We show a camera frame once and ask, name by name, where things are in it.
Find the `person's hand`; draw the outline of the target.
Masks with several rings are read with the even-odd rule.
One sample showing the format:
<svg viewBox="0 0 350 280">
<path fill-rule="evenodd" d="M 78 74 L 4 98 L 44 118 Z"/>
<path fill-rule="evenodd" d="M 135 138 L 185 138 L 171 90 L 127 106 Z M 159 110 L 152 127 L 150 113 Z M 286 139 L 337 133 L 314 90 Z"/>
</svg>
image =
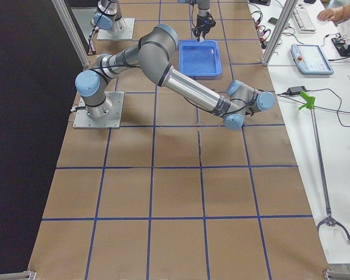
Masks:
<svg viewBox="0 0 350 280">
<path fill-rule="evenodd" d="M 331 8 L 322 10 L 318 15 L 317 19 L 322 22 L 326 21 L 339 21 L 342 18 L 343 7 Z"/>
</svg>

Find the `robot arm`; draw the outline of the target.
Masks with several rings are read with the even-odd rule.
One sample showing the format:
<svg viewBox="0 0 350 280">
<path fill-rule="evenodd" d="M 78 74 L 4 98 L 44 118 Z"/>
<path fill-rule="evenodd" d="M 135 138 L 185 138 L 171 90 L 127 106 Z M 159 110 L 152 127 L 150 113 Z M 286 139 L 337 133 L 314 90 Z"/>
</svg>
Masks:
<svg viewBox="0 0 350 280">
<path fill-rule="evenodd" d="M 193 25 L 192 32 L 198 41 L 205 40 L 205 36 L 216 25 L 216 22 L 210 13 L 210 0 L 178 0 L 177 2 L 181 4 L 189 4 L 192 7 L 194 7 L 194 5 L 197 5 L 197 22 L 196 25 Z"/>
<path fill-rule="evenodd" d="M 224 126 L 230 130 L 241 129 L 246 115 L 267 111 L 274 106 L 274 94 L 239 80 L 230 83 L 224 97 L 179 72 L 170 63 L 178 44 L 176 31 L 166 24 L 158 24 L 141 37 L 137 45 L 114 55 L 98 56 L 91 68 L 75 78 L 87 116 L 98 120 L 111 113 L 113 102 L 107 97 L 105 89 L 111 80 L 131 68 L 139 68 L 152 83 L 166 87 L 195 107 L 222 118 Z"/>
</svg>

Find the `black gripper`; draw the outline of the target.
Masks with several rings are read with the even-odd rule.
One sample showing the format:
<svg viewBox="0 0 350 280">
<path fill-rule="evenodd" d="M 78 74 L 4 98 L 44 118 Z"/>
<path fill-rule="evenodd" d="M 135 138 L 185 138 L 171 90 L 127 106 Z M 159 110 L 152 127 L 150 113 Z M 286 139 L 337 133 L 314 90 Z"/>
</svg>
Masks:
<svg viewBox="0 0 350 280">
<path fill-rule="evenodd" d="M 195 37 L 205 37 L 215 27 L 216 22 L 210 13 L 205 16 L 197 15 L 197 24 L 192 28 Z"/>
</svg>

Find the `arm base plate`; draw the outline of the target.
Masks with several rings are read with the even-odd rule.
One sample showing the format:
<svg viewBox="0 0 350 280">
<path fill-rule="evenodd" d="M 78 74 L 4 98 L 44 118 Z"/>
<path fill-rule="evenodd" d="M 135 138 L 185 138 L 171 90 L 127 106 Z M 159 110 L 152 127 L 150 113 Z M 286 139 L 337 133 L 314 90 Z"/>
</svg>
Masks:
<svg viewBox="0 0 350 280">
<path fill-rule="evenodd" d="M 81 109 L 76 110 L 73 127 L 75 129 L 119 129 L 125 92 L 105 91 L 105 102 L 98 107 L 88 107 L 82 98 Z"/>
<path fill-rule="evenodd" d="M 134 34 L 135 18 L 121 18 L 113 22 L 111 20 L 103 19 L 103 23 L 97 26 L 99 32 L 97 40 L 99 41 L 121 41 L 132 40 Z"/>
</svg>

